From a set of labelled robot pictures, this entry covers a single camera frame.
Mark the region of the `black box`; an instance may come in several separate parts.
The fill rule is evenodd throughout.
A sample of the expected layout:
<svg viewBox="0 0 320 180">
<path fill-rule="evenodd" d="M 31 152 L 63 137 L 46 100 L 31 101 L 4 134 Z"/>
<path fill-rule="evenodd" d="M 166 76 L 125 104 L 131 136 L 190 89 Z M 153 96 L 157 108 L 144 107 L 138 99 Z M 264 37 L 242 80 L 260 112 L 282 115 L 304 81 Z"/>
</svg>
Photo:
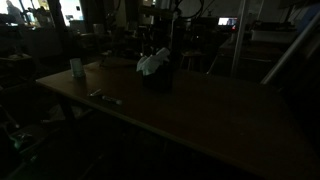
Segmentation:
<svg viewBox="0 0 320 180">
<path fill-rule="evenodd" d="M 143 86 L 157 92 L 169 92 L 173 84 L 173 71 L 170 66 L 160 66 L 153 74 L 142 77 Z"/>
</svg>

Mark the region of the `white cloth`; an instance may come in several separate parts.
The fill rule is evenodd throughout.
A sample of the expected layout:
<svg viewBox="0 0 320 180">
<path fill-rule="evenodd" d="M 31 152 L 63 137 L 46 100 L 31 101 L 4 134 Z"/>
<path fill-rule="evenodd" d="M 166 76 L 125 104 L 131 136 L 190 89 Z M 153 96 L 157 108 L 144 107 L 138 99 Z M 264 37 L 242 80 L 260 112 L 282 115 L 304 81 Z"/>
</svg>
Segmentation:
<svg viewBox="0 0 320 180">
<path fill-rule="evenodd" d="M 136 71 L 141 71 L 144 76 L 154 74 L 165 62 L 169 62 L 170 51 L 161 48 L 155 55 L 143 56 L 137 63 Z"/>
</svg>

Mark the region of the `translucent cup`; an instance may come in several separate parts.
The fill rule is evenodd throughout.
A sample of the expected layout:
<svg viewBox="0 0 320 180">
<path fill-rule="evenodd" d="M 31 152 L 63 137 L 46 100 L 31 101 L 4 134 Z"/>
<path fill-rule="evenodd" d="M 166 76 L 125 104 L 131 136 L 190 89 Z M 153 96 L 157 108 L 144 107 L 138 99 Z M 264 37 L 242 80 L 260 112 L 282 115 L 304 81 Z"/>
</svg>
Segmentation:
<svg viewBox="0 0 320 180">
<path fill-rule="evenodd" d="M 81 78 L 85 76 L 85 71 L 80 58 L 73 58 L 70 60 L 72 76 L 75 78 Z"/>
</svg>

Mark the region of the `lit monitor screen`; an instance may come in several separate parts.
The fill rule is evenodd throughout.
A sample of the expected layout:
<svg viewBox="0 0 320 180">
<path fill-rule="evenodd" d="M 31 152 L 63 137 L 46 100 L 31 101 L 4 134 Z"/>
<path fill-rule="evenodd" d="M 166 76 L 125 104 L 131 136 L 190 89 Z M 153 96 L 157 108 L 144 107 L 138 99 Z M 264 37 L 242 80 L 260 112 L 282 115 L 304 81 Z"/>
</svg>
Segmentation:
<svg viewBox="0 0 320 180">
<path fill-rule="evenodd" d="M 219 26 L 233 26 L 237 23 L 236 17 L 220 17 L 218 20 Z"/>
</svg>

